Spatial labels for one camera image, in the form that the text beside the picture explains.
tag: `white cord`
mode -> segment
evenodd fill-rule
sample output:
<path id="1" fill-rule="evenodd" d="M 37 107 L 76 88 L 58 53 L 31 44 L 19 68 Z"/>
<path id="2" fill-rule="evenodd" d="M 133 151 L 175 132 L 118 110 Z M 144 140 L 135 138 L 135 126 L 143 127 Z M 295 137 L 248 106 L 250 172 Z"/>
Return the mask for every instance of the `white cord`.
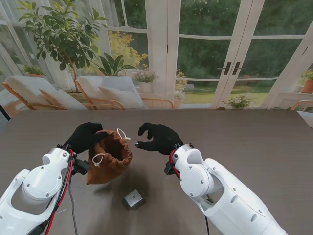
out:
<path id="1" fill-rule="evenodd" d="M 102 160 L 103 160 L 103 156 L 101 156 L 100 162 L 96 163 L 96 162 L 94 161 L 94 158 L 97 157 L 97 156 L 99 156 L 99 155 L 105 156 L 104 153 L 98 153 L 97 155 L 95 155 L 95 156 L 92 158 L 92 162 L 93 162 L 94 166 L 97 167 L 97 168 L 100 168 L 100 163 L 101 163 Z"/>
<path id="2" fill-rule="evenodd" d="M 120 136 L 121 139 L 126 139 L 126 140 L 129 140 L 129 141 L 131 140 L 131 138 L 130 138 L 130 137 L 127 137 L 126 134 L 125 134 L 125 132 L 122 131 L 122 130 L 119 129 L 119 128 L 117 128 L 117 133 L 118 133 L 118 135 Z"/>

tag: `glass door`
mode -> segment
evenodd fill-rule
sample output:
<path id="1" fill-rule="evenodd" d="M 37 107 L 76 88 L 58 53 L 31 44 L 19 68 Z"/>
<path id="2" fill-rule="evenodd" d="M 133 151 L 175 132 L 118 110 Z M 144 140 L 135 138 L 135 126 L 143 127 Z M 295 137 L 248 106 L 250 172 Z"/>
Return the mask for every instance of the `glass door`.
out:
<path id="1" fill-rule="evenodd" d="M 266 98 L 295 52 L 305 49 L 313 20 L 310 0 L 255 0 L 242 41 L 217 107 L 247 97 L 250 107 L 266 108 Z"/>
<path id="2" fill-rule="evenodd" d="M 172 90 L 176 104 L 181 108 L 217 106 L 232 70 L 252 2 L 169 1 L 167 69 L 170 79 L 176 75 Z M 173 15 L 177 8 L 180 11 L 175 19 Z"/>

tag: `table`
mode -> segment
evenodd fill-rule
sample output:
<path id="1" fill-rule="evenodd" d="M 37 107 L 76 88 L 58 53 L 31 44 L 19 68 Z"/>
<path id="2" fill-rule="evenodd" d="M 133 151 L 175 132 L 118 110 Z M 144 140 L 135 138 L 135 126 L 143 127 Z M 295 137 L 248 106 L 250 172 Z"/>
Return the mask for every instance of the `table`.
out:
<path id="1" fill-rule="evenodd" d="M 313 131 L 293 111 L 22 111 L 0 133 L 0 192 L 21 169 L 41 165 L 44 153 L 88 121 L 125 131 L 134 157 L 124 175 L 105 185 L 86 186 L 85 176 L 73 177 L 79 235 L 206 234 L 203 214 L 177 178 L 163 173 L 168 157 L 134 147 L 144 139 L 137 136 L 144 122 L 170 126 L 204 158 L 219 161 L 263 200 L 290 235 L 312 233 Z M 79 158 L 87 159 L 87 152 Z M 145 192 L 147 203 L 127 211 L 121 200 L 135 188 Z M 68 194 L 58 211 L 64 209 L 50 235 L 74 234 Z"/>

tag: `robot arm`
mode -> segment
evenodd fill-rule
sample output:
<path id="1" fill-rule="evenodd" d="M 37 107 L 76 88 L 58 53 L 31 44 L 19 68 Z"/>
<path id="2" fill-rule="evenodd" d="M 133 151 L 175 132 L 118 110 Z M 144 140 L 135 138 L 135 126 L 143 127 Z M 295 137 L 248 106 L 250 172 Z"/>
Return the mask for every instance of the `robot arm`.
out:
<path id="1" fill-rule="evenodd" d="M 182 190 L 223 235 L 287 235 L 261 199 L 232 173 L 186 144 L 173 154 Z M 223 189 L 212 203 L 207 195 Z"/>
<path id="2" fill-rule="evenodd" d="M 43 165 L 32 171 L 22 170 L 13 179 L 0 199 L 0 235 L 37 235 L 38 226 L 47 221 L 61 193 L 61 171 L 68 167 L 70 154 L 60 148 L 53 148 L 43 156 Z M 22 187 L 25 203 L 37 205 L 51 200 L 47 209 L 33 215 L 14 208 L 13 195 Z"/>

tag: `drawstring bag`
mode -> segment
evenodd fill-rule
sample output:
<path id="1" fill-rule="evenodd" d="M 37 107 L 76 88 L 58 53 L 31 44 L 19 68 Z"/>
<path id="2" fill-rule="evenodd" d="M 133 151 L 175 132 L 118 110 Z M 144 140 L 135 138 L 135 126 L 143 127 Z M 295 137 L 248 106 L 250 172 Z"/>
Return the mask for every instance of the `drawstring bag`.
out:
<path id="1" fill-rule="evenodd" d="M 129 137 L 121 129 L 116 131 L 102 130 L 107 138 L 89 149 L 88 162 L 90 170 L 87 174 L 87 185 L 104 184 L 120 176 L 132 160 L 132 152 L 128 147 Z"/>

